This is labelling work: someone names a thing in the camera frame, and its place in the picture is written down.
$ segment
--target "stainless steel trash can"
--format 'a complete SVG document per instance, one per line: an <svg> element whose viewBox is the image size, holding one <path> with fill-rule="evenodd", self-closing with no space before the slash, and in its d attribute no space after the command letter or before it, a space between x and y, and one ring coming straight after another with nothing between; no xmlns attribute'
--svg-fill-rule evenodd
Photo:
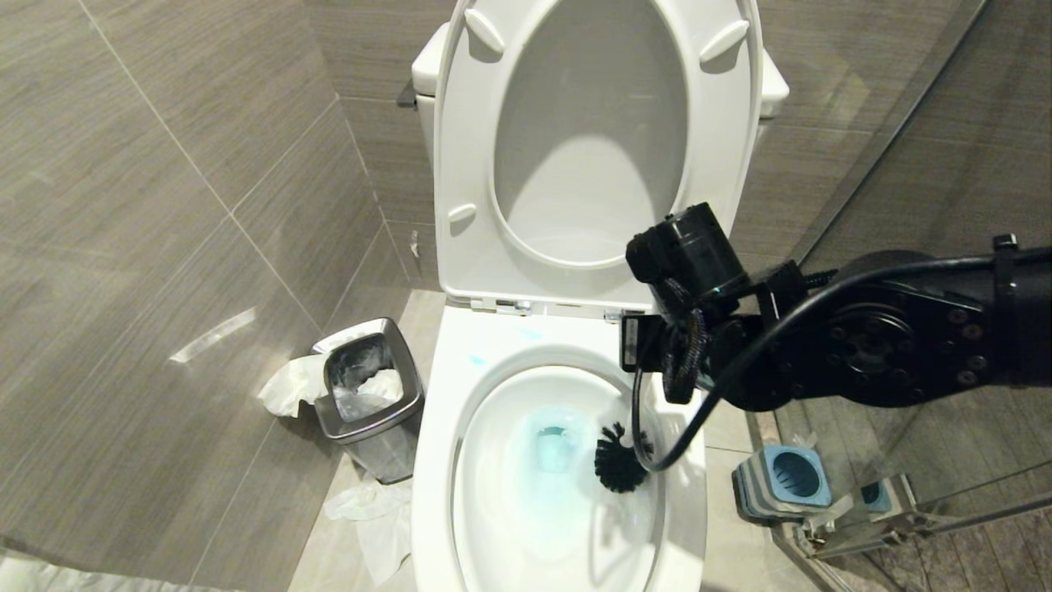
<svg viewBox="0 0 1052 592"><path fill-rule="evenodd" d="M341 336L347 341L333 346ZM384 485L412 476L424 387L398 326L376 320L323 340L316 351L319 347L331 347L324 371L328 393L315 402L322 432ZM391 369L402 382L401 397L359 396L359 387L377 371Z"/></svg>

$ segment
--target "black robotic arm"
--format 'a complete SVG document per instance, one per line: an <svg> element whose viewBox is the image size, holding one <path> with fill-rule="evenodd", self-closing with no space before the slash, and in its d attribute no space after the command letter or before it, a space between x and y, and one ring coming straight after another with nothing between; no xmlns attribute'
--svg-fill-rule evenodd
<svg viewBox="0 0 1052 592"><path fill-rule="evenodd" d="M679 458L720 400L747 411L830 395L907 407L1052 384L1052 248L1020 250L1011 234L988 256L886 250L836 271L805 275L790 260L748 274L703 203L636 234L626 259L661 313L621 325L621 366L636 376L633 442L644 372L664 373L670 403L709 387L664 458L638 447L650 471ZM758 314L739 313L748 298Z"/></svg>

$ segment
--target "toilet seat hinge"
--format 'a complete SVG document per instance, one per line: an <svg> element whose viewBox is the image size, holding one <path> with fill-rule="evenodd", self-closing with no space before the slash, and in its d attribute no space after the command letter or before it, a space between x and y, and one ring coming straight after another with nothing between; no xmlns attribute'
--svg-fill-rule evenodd
<svg viewBox="0 0 1052 592"><path fill-rule="evenodd" d="M471 299L471 310L497 313L499 315L529 317L533 304L529 301L504 301L502 299Z"/></svg>
<svg viewBox="0 0 1052 592"><path fill-rule="evenodd" d="M606 309L603 311L603 321L613 325L621 323L626 315L642 315L645 311L630 311L628 309Z"/></svg>

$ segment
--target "white toilet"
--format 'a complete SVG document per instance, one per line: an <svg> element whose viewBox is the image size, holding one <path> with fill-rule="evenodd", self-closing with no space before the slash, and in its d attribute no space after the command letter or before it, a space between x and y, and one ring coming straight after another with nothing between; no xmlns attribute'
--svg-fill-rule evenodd
<svg viewBox="0 0 1052 592"><path fill-rule="evenodd" d="M448 294L414 467L418 589L697 590L702 435L632 493L592 462L628 420L616 322L651 308L625 245L703 201L729 230L758 120L788 95L754 0L461 0L413 82ZM656 383L643 420L663 451L700 402L664 404Z"/></svg>

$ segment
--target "crumpled tissue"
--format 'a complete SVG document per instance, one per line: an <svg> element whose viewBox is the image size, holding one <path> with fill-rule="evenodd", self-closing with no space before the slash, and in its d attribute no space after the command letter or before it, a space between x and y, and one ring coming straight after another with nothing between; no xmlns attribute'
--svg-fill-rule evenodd
<svg viewBox="0 0 1052 592"><path fill-rule="evenodd" d="M263 386L257 395L266 410L279 417L299 417L300 402L313 405L324 396L326 354L317 354L289 361Z"/></svg>
<svg viewBox="0 0 1052 592"><path fill-rule="evenodd" d="M0 590L18 592L221 592L204 586L84 572L0 548Z"/></svg>
<svg viewBox="0 0 1052 592"><path fill-rule="evenodd" d="M402 399L402 377L397 370L381 370L357 390L333 386L332 397L340 419L355 422L398 403Z"/></svg>
<svg viewBox="0 0 1052 592"><path fill-rule="evenodd" d="M325 503L329 519L358 522L358 543L375 586L394 575L409 555L411 498L412 479L384 486L366 474L360 485Z"/></svg>

